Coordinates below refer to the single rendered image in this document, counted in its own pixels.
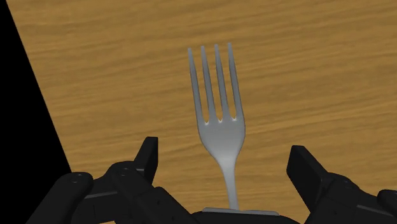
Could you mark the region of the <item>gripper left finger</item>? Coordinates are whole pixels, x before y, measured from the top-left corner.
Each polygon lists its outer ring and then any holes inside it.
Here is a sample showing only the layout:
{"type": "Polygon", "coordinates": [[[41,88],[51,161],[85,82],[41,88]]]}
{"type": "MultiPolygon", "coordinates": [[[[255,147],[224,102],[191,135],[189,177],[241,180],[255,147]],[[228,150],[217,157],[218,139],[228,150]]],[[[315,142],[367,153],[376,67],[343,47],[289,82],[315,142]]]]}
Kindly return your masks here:
{"type": "Polygon", "coordinates": [[[97,179],[71,172],[56,180],[26,224],[199,224],[165,189],[152,185],[158,138],[146,137],[133,161],[97,179]]]}

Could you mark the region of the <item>silver metal fork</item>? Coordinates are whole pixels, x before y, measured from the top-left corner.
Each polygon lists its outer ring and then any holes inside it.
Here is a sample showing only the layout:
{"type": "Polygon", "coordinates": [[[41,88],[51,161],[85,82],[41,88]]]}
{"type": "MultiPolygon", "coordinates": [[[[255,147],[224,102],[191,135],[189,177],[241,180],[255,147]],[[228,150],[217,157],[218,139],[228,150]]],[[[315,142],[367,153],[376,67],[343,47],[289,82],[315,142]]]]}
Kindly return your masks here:
{"type": "Polygon", "coordinates": [[[219,119],[216,116],[209,66],[207,62],[205,48],[202,46],[202,69],[205,85],[205,94],[207,99],[207,108],[209,112],[209,120],[205,121],[202,112],[199,84],[197,80],[197,70],[193,59],[193,52],[191,48],[188,49],[190,79],[192,83],[197,128],[200,140],[204,145],[204,148],[215,159],[223,173],[228,195],[229,208],[238,210],[239,203],[235,185],[235,166],[237,157],[244,144],[246,136],[246,124],[240,98],[239,82],[233,56],[232,44],[228,44],[228,66],[233,92],[233,101],[236,112],[235,116],[232,116],[230,114],[228,106],[223,67],[218,45],[214,45],[214,52],[216,59],[216,74],[218,79],[219,96],[222,108],[222,118],[219,119]]]}

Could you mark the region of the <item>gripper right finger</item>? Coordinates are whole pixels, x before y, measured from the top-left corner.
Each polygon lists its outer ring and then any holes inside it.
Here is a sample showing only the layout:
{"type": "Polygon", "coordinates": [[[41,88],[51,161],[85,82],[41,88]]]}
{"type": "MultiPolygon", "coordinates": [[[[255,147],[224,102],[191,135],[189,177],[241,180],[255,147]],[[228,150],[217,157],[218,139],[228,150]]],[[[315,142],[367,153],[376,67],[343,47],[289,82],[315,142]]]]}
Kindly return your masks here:
{"type": "Polygon", "coordinates": [[[397,191],[366,193],[304,146],[291,147],[286,172],[310,211],[304,224],[397,224],[397,191]]]}

